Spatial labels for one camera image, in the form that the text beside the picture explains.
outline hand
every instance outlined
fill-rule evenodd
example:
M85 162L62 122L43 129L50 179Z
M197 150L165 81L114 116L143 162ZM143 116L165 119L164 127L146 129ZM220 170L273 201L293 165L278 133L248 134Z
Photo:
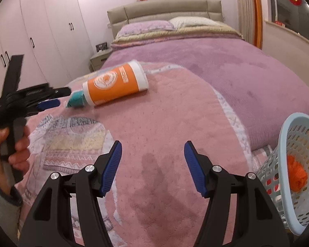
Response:
M9 135L8 128L0 129L0 144L4 140L6 140L8 135ZM27 159L30 157L30 151L27 149L27 147L30 144L30 140L28 138L29 135L30 135L30 129L27 126L25 126L23 137L15 144L16 152L10 155L8 158L8 162L15 169L22 171L23 175L25 175L30 168L30 164L27 161ZM6 194L8 195L10 194L11 187L9 187L7 184L7 178L4 173L1 160L0 160L0 189Z

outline metal screw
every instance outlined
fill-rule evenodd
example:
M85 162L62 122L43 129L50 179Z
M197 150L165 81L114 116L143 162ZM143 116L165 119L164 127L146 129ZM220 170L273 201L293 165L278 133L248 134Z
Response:
M85 167L86 172L92 172L94 171L94 169L95 169L94 165L87 165Z
M60 175L57 172L54 172L50 175L51 179L57 179Z
M214 172L221 172L222 171L222 167L218 166L218 165L214 165L212 169L213 169Z
M249 172L249 173L247 174L247 177L248 177L249 179L255 179L255 178L256 178L256 175L255 175L253 172Z

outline bedspread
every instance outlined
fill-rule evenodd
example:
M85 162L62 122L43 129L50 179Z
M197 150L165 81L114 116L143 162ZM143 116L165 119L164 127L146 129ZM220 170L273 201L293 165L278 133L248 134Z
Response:
M141 63L149 90L83 109L61 106L32 117L30 171L17 185L24 204L20 227L44 182L54 171L78 172L107 153L114 140L123 155L111 191L98 199L114 246L193 246L208 200L197 193L183 147L234 174L256 170L240 120L223 96L179 65ZM72 90L98 72L71 82ZM73 229L82 244L75 197ZM231 239L234 213L226 240Z
M280 128L290 114L309 115L305 83L282 63L241 39L153 41L114 51L103 68L131 59L178 64L213 86L240 118L252 150L276 146Z

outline window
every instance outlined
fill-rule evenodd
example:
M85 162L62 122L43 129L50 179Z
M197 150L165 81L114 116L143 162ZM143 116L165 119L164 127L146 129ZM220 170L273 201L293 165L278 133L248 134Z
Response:
M309 40L309 5L306 0L271 0L271 5L273 21L279 21Z

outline curtain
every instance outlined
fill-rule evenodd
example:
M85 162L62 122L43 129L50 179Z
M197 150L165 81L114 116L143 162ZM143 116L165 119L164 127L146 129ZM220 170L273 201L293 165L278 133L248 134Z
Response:
M254 43L255 7L254 0L237 0L239 31L246 42Z

